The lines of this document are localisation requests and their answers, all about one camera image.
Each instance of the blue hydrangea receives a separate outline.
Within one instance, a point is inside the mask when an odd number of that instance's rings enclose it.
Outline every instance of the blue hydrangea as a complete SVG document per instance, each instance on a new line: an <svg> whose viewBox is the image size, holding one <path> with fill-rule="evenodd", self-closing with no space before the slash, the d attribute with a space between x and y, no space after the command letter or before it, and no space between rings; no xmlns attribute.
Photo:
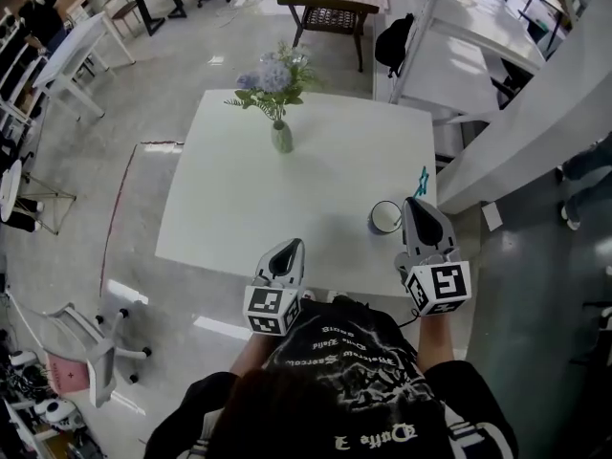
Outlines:
<svg viewBox="0 0 612 459"><path fill-rule="evenodd" d="M259 74L257 72L248 72L238 77L236 80L238 88L243 90L255 88L259 86Z"/></svg>
<svg viewBox="0 0 612 459"><path fill-rule="evenodd" d="M278 60L278 55L274 51L270 51L269 53L264 53L259 58L262 62L266 61L275 61Z"/></svg>
<svg viewBox="0 0 612 459"><path fill-rule="evenodd" d="M261 68L259 87L271 94L282 92L291 85L291 72L282 61L265 61Z"/></svg>

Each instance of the hair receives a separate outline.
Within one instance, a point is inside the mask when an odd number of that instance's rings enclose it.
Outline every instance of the hair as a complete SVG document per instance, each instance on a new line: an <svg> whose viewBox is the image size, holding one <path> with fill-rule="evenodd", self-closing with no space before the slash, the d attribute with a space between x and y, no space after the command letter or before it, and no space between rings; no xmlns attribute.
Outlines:
<svg viewBox="0 0 612 459"><path fill-rule="evenodd" d="M334 450L345 423L331 389L289 370L254 370L232 389L213 430L207 459L310 458Z"/></svg>

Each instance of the white chair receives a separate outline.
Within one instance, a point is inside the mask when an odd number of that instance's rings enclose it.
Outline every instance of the white chair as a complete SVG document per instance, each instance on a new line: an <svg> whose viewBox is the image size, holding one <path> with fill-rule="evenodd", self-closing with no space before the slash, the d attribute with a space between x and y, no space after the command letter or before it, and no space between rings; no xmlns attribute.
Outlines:
<svg viewBox="0 0 612 459"><path fill-rule="evenodd" d="M115 356L143 361L151 355L151 350L144 347L140 352L119 348L115 338L120 322L129 316L127 310L120 309L109 337L81 313L75 310L73 303L68 303L53 313L38 313L20 304L13 295L9 295L24 323L32 333L36 343L48 354L67 361L87 363L89 373L89 400L96 407L101 407L110 400L115 389L113 368ZM96 317L98 323L103 318ZM132 383L138 381L138 375L129 377Z"/></svg>

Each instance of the floor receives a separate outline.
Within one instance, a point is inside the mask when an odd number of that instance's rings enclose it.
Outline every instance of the floor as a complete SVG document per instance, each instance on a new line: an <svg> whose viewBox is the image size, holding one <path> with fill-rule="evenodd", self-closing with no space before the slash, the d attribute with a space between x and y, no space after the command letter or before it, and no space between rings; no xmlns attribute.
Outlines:
<svg viewBox="0 0 612 459"><path fill-rule="evenodd" d="M169 0L147 2L154 14L171 10ZM55 237L45 231L31 235L0 229L11 291L22 302L46 311L73 301L87 317L110 317L126 307L130 318L122 331L124 345L153 350L136 369L120 362L117 390L101 409L89 405L86 393L70 396L111 459L142 456L152 429L178 405L188 385L228 369L244 345L241 339L203 328L203 321L242 325L247 280L161 260L154 251L180 158L177 143L185 140L202 94L232 88L239 73L254 68L260 55L294 36L290 15L264 15L258 6L247 5L231 11L218 0L197 9L195 0L186 0L188 19L166 22L153 37L141 33L126 39L137 59L132 66L124 64L112 43L101 43L100 52L114 72L98 73L89 88L106 115L98 120L83 113L74 122L51 105L40 142L31 142L37 151L33 173L77 195L61 233ZM363 39L364 73L359 74L352 39L304 34L325 93L371 97L367 32ZM59 214L65 209L65 204L57 205ZM52 214L48 204L45 219L51 222ZM464 213L455 226L464 258L472 261L475 288L478 210ZM410 319L410 307L402 299L355 298L389 312L399 323ZM467 352L474 305L474 300L464 305L453 320L458 358ZM8 317L18 346L37 350L17 314L9 310ZM417 324L405 327L404 334L416 345ZM125 377L134 370L141 381L128 385Z"/></svg>
<svg viewBox="0 0 612 459"><path fill-rule="evenodd" d="M599 312L582 302L612 298L612 218L602 202L573 232L557 203L604 173L561 186L547 174L497 201L504 224L483 233L468 360L513 426L522 458L560 457L579 440L570 419L585 369L569 360L595 341Z"/></svg>

